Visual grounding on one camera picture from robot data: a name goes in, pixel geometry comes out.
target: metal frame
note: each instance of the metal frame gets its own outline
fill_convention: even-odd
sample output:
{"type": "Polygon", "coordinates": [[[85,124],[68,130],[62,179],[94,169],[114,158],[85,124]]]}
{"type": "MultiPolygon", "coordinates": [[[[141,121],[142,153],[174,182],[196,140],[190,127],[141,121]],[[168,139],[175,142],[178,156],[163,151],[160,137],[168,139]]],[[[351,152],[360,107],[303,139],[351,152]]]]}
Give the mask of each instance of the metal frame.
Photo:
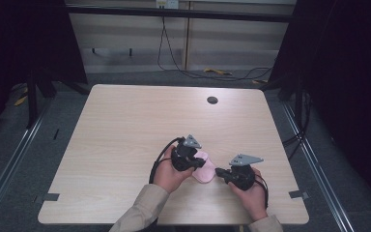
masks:
{"type": "Polygon", "coordinates": [[[20,140],[19,144],[16,147],[16,150],[14,151],[14,154],[12,155],[10,161],[8,162],[4,171],[2,172],[0,176],[0,202],[3,199],[6,190],[8,189],[8,186],[12,178],[14,177],[15,172],[20,166],[30,144],[32,143],[32,140],[34,139],[36,133],[38,132],[39,127],[41,126],[43,120],[43,116],[46,114],[50,106],[50,103],[51,100],[46,100],[46,103],[43,106],[42,113],[40,114],[36,122],[33,124],[33,126],[30,129],[26,130],[26,132],[23,134],[22,139],[20,140]]]}
{"type": "MultiPolygon", "coordinates": [[[[295,134],[299,133],[300,129],[296,124],[293,109],[290,105],[288,105],[288,103],[284,103],[283,107],[288,117],[289,123],[292,127],[292,130],[295,134]]],[[[306,160],[309,163],[315,179],[318,182],[319,187],[321,188],[321,192],[327,200],[330,211],[332,212],[332,215],[335,218],[339,229],[343,232],[354,232],[354,228],[352,227],[348,214],[340,203],[336,193],[333,191],[333,188],[328,181],[328,177],[327,175],[325,175],[324,169],[322,169],[321,164],[318,162],[318,159],[306,137],[302,139],[300,146],[303,150],[303,153],[305,154],[306,160]]]]}
{"type": "Polygon", "coordinates": [[[100,7],[92,5],[14,5],[18,8],[45,8],[53,11],[66,11],[73,14],[93,15],[137,15],[137,16],[161,16],[161,17],[182,17],[182,18],[205,18],[205,19],[227,19],[243,21],[264,21],[264,22],[300,22],[312,23],[315,19],[293,17],[284,14],[248,14],[229,12],[210,12],[195,10],[157,9],[157,8],[122,8],[122,7],[100,7]]]}

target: pink object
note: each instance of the pink object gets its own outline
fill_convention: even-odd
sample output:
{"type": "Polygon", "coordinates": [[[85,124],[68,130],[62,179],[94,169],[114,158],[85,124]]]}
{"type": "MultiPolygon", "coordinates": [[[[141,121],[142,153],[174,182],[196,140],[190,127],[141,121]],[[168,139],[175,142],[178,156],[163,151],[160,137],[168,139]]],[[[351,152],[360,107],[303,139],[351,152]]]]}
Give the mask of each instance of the pink object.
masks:
{"type": "Polygon", "coordinates": [[[210,182],[215,175],[215,165],[211,162],[209,155],[205,152],[199,151],[194,156],[196,158],[202,158],[206,163],[203,167],[197,168],[197,170],[192,173],[192,176],[200,183],[205,184],[210,182]]]}

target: sleeve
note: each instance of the sleeve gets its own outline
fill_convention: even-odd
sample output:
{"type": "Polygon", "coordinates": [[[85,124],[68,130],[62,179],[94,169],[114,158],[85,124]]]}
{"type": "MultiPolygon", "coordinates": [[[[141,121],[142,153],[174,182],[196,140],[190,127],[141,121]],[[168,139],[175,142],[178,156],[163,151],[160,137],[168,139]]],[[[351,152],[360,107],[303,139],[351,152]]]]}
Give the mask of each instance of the sleeve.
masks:
{"type": "Polygon", "coordinates": [[[157,185],[146,185],[141,189],[133,206],[111,227],[110,232],[138,231],[158,218],[169,194],[157,185]]]}
{"type": "Polygon", "coordinates": [[[282,225],[279,223],[276,216],[269,216],[257,220],[248,225],[251,232],[282,232],[282,225]]]}

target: human hand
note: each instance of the human hand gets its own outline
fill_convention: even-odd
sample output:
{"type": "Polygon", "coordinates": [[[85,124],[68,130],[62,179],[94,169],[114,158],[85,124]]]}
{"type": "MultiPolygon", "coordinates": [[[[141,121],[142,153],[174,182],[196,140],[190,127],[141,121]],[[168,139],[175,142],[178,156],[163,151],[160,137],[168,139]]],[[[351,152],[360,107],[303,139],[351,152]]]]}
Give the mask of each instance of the human hand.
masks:
{"type": "Polygon", "coordinates": [[[165,151],[164,157],[162,158],[163,161],[159,164],[153,180],[155,185],[162,187],[168,193],[175,191],[183,180],[191,176],[193,171],[193,167],[190,167],[186,171],[177,171],[176,168],[174,168],[171,162],[171,151],[174,148],[175,147],[171,145],[167,151],[165,151]]]}
{"type": "MultiPolygon", "coordinates": [[[[255,172],[255,175],[261,176],[259,170],[254,167],[252,167],[252,170],[255,172]]],[[[255,178],[261,183],[262,180],[258,176],[255,176],[255,178]]],[[[265,192],[257,183],[254,183],[254,185],[246,191],[239,189],[232,182],[229,182],[228,186],[231,188],[231,191],[240,198],[243,207],[248,211],[254,221],[268,216],[265,208],[265,192]]]]}

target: cable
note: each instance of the cable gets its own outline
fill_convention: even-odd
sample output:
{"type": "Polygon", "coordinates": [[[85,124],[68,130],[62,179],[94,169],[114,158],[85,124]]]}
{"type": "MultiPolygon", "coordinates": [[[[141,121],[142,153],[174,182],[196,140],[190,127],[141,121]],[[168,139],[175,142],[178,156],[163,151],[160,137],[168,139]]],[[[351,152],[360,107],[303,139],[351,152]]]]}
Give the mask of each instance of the cable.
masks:
{"type": "MultiPolygon", "coordinates": [[[[319,48],[321,47],[321,43],[322,43],[322,39],[323,39],[323,36],[325,35],[326,31],[327,31],[327,28],[328,28],[328,22],[333,14],[333,9],[336,7],[336,4],[337,4],[337,0],[335,0],[333,2],[333,5],[332,7],[330,8],[329,10],[329,13],[328,13],[328,19],[326,20],[325,24],[324,24],[324,28],[322,29],[322,32],[321,32],[321,36],[319,38],[319,40],[317,41],[317,44],[316,44],[316,49],[315,49],[315,52],[313,53],[313,56],[311,58],[312,61],[315,60],[315,57],[317,56],[317,53],[318,53],[318,50],[319,48]]],[[[308,105],[308,108],[306,109],[307,110],[307,115],[309,115],[310,112],[308,112],[308,110],[310,111],[310,107],[311,107],[311,104],[309,103],[308,105]]],[[[307,127],[307,123],[308,123],[308,119],[307,119],[307,122],[305,122],[305,130],[306,130],[306,127],[307,127]]],[[[299,145],[301,144],[302,142],[302,138],[304,137],[304,131],[301,130],[299,133],[297,133],[295,136],[289,138],[288,140],[284,141],[284,146],[288,146],[288,145],[285,145],[286,143],[291,143],[290,140],[294,139],[296,140],[296,138],[298,138],[300,136],[300,143],[299,145]]],[[[299,145],[297,145],[296,149],[294,150],[294,152],[291,154],[291,156],[289,157],[289,159],[294,155],[295,151],[297,150],[297,148],[299,147],[299,145]]]]}
{"type": "Polygon", "coordinates": [[[163,41],[164,35],[165,35],[165,39],[167,40],[167,44],[168,44],[168,47],[169,47],[169,50],[170,50],[171,58],[174,62],[174,65],[176,66],[177,71],[179,71],[180,73],[182,73],[182,74],[184,74],[184,75],[186,75],[190,78],[194,78],[194,79],[213,79],[213,80],[219,80],[219,81],[238,81],[238,80],[244,80],[244,79],[260,78],[260,77],[264,76],[265,74],[267,74],[268,72],[270,72],[273,69],[273,67],[271,67],[271,68],[254,68],[254,69],[250,70],[244,77],[231,77],[231,76],[214,77],[214,76],[206,76],[206,75],[202,75],[202,74],[198,74],[198,73],[194,73],[194,72],[189,72],[189,71],[183,71],[179,68],[179,66],[177,65],[176,60],[174,59],[173,50],[171,48],[170,40],[168,39],[167,30],[165,28],[165,20],[164,20],[164,17],[163,17],[162,18],[162,30],[161,30],[161,36],[160,36],[160,44],[159,44],[159,48],[158,48],[157,64],[164,71],[172,71],[172,70],[165,69],[159,62],[160,61],[160,55],[161,55],[162,41],[163,41]],[[266,71],[264,73],[258,75],[258,76],[248,78],[248,76],[255,70],[266,70],[266,71]]]}
{"type": "Polygon", "coordinates": [[[254,182],[257,183],[264,190],[264,193],[265,193],[265,208],[267,209],[268,208],[268,199],[269,199],[267,182],[265,182],[265,180],[264,180],[264,178],[262,178],[262,176],[257,175],[257,174],[255,174],[254,182]],[[257,181],[256,177],[259,177],[263,183],[257,181]]]}
{"type": "Polygon", "coordinates": [[[305,134],[306,134],[306,130],[308,128],[308,124],[309,124],[309,117],[310,117],[310,113],[311,113],[311,106],[312,106],[312,101],[311,99],[309,98],[309,95],[308,94],[305,94],[305,102],[304,102],[304,105],[305,105],[305,109],[306,109],[306,119],[305,119],[305,124],[302,126],[300,125],[300,132],[298,132],[295,136],[291,137],[290,139],[284,141],[284,147],[287,147],[289,146],[290,144],[293,143],[293,141],[291,141],[293,138],[294,141],[297,140],[297,138],[300,139],[300,141],[298,142],[297,146],[295,147],[294,151],[291,153],[291,155],[288,157],[288,160],[291,160],[291,158],[294,156],[294,154],[296,153],[297,149],[300,147],[300,144],[302,143],[303,139],[305,138],[305,134]]]}
{"type": "Polygon", "coordinates": [[[149,184],[152,184],[153,183],[153,180],[155,179],[155,175],[156,175],[156,170],[158,168],[158,166],[160,165],[161,162],[165,161],[165,160],[170,160],[170,159],[161,159],[162,155],[164,155],[164,153],[167,151],[167,149],[175,142],[179,141],[181,138],[180,137],[177,137],[175,139],[173,139],[171,142],[169,142],[167,144],[167,146],[165,146],[165,148],[161,151],[161,153],[158,155],[155,163],[153,164],[153,167],[152,167],[152,171],[150,172],[150,178],[149,178],[149,184]]]}

